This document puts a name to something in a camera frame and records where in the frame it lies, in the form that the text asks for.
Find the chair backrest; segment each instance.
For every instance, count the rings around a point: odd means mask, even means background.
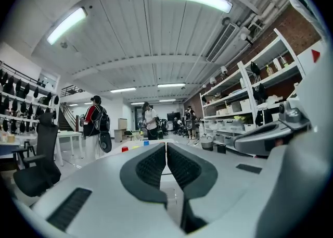
[[[58,134],[58,126],[53,124],[53,113],[44,113],[40,116],[40,122],[37,128],[37,155],[45,155],[45,168],[49,172],[60,173],[58,167],[53,161],[54,148]]]

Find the chair armrest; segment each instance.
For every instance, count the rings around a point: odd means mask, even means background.
[[[42,159],[45,159],[45,155],[38,155],[38,156],[33,156],[33,157],[27,157],[23,161],[25,163],[30,164],[30,163],[35,163],[37,161],[40,161]]]
[[[20,153],[20,152],[27,152],[29,149],[27,148],[18,148],[18,149],[15,149],[15,150],[12,150],[11,152],[12,153]]]

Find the bottle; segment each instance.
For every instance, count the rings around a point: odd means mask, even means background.
[[[273,63],[274,63],[274,66],[275,66],[275,68],[276,68],[277,70],[282,70],[282,67],[281,67],[281,65],[280,65],[280,62],[279,62],[279,60],[278,60],[277,58],[274,58],[274,59],[273,59]]]
[[[282,63],[282,65],[283,65],[284,67],[288,67],[288,66],[289,66],[289,64],[287,63],[287,61],[285,60],[284,57],[281,57],[281,63]]]
[[[273,74],[273,69],[269,65],[266,65],[266,71],[268,76],[271,76]]]

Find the white shirt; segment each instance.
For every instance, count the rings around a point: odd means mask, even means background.
[[[156,111],[153,110],[152,108],[150,110],[146,110],[146,112],[145,112],[146,121],[150,122],[153,118],[156,118]],[[155,129],[155,128],[157,128],[157,125],[156,125],[155,121],[153,121],[153,123],[151,123],[147,126],[148,130],[152,130],[152,129]]]

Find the railing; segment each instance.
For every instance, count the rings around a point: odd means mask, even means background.
[[[76,119],[72,112],[69,110],[67,105],[65,103],[60,104],[60,109],[62,111],[63,116],[67,120],[69,126],[73,129],[73,131],[76,130]]]
[[[40,82],[39,80],[35,80],[30,78],[29,76],[23,74],[22,72],[12,68],[11,66],[7,65],[6,63],[4,63],[3,61],[0,60],[0,68],[3,70],[3,74],[5,74],[6,72],[8,73],[8,75],[13,76],[15,75],[18,79],[23,78],[26,79],[29,82],[33,82],[37,85],[40,85],[41,87],[45,88],[45,83]]]
[[[80,89],[77,86],[71,85],[71,86],[61,89],[60,97],[64,97],[64,96],[68,96],[68,95],[72,95],[72,94],[76,94],[76,93],[82,93],[82,92],[84,92],[84,90]]]

